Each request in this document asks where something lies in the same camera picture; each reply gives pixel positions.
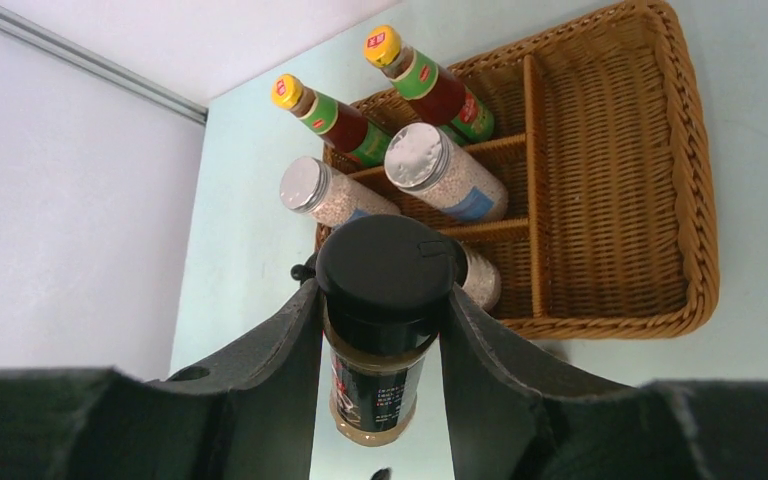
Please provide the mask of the black-top clear shaker bottle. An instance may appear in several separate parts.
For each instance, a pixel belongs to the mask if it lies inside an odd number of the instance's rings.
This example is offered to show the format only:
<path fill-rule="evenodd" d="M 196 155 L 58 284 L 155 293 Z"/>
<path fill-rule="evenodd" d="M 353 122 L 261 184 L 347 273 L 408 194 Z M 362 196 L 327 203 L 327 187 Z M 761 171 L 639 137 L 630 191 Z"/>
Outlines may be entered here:
<path fill-rule="evenodd" d="M 316 262 L 318 254 L 314 252 L 304 263 L 296 264 L 290 269 L 290 276 L 294 281 L 303 285 L 308 280 L 316 277 Z"/>

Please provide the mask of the yellow-cap sauce bottle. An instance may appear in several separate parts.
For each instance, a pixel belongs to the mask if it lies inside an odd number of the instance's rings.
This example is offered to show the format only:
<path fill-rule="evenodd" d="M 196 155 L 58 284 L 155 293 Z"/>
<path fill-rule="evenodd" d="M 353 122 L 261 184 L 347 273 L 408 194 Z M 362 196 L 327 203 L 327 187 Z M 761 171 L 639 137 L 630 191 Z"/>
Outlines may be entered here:
<path fill-rule="evenodd" d="M 334 150 L 365 168 L 383 164 L 392 137 L 357 108 L 306 86 L 290 74 L 270 89 L 274 105 L 290 112 Z"/>
<path fill-rule="evenodd" d="M 366 60 L 388 78 L 420 120 L 440 128 L 458 145 L 489 140 L 495 117 L 466 84 L 406 43 L 389 25 L 374 28 L 364 41 Z"/>

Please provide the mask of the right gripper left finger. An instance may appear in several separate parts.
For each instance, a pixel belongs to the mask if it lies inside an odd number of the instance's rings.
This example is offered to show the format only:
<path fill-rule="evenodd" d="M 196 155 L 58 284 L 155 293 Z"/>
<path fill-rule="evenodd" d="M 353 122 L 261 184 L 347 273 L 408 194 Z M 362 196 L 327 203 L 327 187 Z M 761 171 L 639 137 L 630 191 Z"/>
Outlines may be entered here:
<path fill-rule="evenodd" d="M 0 479 L 305 479 L 321 347 L 309 280 L 165 381 L 113 368 L 0 369 Z"/>

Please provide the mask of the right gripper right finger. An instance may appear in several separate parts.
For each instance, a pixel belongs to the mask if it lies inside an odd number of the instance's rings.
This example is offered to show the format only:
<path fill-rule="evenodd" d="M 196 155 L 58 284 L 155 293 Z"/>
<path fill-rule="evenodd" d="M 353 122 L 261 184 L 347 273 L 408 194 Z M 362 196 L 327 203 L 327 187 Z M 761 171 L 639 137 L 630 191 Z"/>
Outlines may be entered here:
<path fill-rule="evenodd" d="M 619 384 L 460 290 L 440 348 L 458 479 L 768 479 L 768 381 Z"/>

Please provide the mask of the silver-lid salt jar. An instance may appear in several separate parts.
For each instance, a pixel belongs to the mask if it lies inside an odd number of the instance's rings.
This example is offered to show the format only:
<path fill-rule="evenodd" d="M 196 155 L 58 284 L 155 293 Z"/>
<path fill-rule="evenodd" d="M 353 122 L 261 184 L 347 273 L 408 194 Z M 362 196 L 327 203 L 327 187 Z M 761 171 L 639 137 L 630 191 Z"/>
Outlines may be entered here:
<path fill-rule="evenodd" d="M 388 180 L 462 223 L 499 221 L 508 211 L 507 188 L 440 128 L 412 123 L 387 147 Z"/>
<path fill-rule="evenodd" d="M 370 188 L 311 156 L 295 159 L 279 187 L 283 205 L 331 228 L 370 215 L 400 215 L 400 208 Z"/>

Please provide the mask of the small black pepper jar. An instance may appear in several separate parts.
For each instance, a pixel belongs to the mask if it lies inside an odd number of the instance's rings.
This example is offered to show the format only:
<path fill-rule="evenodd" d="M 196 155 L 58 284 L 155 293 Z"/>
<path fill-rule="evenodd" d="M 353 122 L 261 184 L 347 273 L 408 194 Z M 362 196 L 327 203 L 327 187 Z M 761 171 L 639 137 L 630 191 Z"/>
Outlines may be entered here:
<path fill-rule="evenodd" d="M 331 348 L 329 408 L 349 440 L 384 446 L 412 420 L 459 257 L 453 240 L 400 215 L 353 220 L 321 247 L 315 272 Z"/>

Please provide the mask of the black-lid white spice jar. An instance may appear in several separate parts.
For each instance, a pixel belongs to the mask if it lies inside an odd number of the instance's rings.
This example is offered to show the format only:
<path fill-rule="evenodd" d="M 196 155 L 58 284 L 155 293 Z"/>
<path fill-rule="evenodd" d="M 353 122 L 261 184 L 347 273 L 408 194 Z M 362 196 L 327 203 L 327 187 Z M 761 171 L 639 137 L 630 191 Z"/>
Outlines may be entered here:
<path fill-rule="evenodd" d="M 502 281 L 499 270 L 479 252 L 449 238 L 454 265 L 455 282 L 470 299 L 485 311 L 494 308 L 501 296 Z"/>

